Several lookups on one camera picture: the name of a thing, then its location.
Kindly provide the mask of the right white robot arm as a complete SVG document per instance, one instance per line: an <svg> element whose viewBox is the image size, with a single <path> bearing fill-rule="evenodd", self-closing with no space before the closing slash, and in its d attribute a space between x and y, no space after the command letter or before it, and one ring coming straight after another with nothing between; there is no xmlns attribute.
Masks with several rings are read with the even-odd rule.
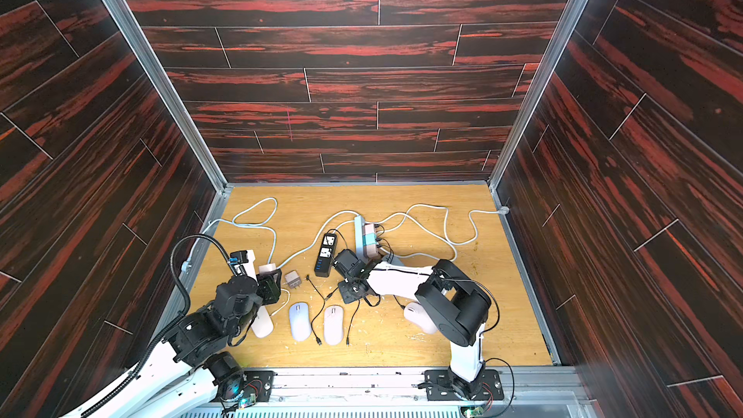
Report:
<svg viewBox="0 0 743 418"><path fill-rule="evenodd" d="M350 250L341 251L333 267L342 276L344 303L368 295L393 295L414 300L450 343L450 371L454 380L474 383L481 375L482 336L493 299L455 263L441 259L428 267L365 263Z"/></svg>

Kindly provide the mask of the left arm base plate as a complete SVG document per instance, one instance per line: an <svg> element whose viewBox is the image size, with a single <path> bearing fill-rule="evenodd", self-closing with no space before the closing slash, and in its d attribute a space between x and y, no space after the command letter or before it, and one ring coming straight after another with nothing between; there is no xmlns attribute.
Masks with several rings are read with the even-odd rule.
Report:
<svg viewBox="0 0 743 418"><path fill-rule="evenodd" d="M217 387L216 399L240 408L270 400L276 373L242 368L229 352L210 356L204 363Z"/></svg>

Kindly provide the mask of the white power strip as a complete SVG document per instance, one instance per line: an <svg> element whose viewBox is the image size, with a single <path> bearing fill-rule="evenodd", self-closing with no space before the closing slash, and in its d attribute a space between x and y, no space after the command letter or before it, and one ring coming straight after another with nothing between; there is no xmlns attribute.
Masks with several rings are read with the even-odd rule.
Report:
<svg viewBox="0 0 743 418"><path fill-rule="evenodd" d="M377 225L367 222L361 215L354 218L356 255L365 262L379 257Z"/></svg>

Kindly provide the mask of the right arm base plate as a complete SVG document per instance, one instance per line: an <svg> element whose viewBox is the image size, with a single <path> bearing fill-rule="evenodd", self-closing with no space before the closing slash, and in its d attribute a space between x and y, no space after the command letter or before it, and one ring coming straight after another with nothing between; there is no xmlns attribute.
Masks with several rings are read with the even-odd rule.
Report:
<svg viewBox="0 0 743 418"><path fill-rule="evenodd" d="M504 391L498 371L481 369L476 379L467 381L450 369L427 370L417 385L429 401L502 401Z"/></svg>

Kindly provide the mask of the white wireless mouse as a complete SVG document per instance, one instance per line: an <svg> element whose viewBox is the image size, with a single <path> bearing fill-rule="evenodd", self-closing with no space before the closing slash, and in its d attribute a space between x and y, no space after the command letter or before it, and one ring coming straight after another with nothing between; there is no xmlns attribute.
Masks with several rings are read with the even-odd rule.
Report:
<svg viewBox="0 0 743 418"><path fill-rule="evenodd" d="M251 331L258 339L264 339L274 330L273 321L265 306L261 306L251 325Z"/></svg>

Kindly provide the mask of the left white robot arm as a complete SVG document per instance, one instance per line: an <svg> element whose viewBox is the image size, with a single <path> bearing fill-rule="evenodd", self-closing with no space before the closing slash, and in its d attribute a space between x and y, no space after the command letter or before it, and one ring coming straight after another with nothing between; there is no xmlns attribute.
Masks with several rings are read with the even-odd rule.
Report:
<svg viewBox="0 0 743 418"><path fill-rule="evenodd" d="M224 349L281 297L282 273L233 276L215 299L168 325L135 367L68 412L69 417L177 417L218 400L228 411L267 401L269 379L247 379Z"/></svg>

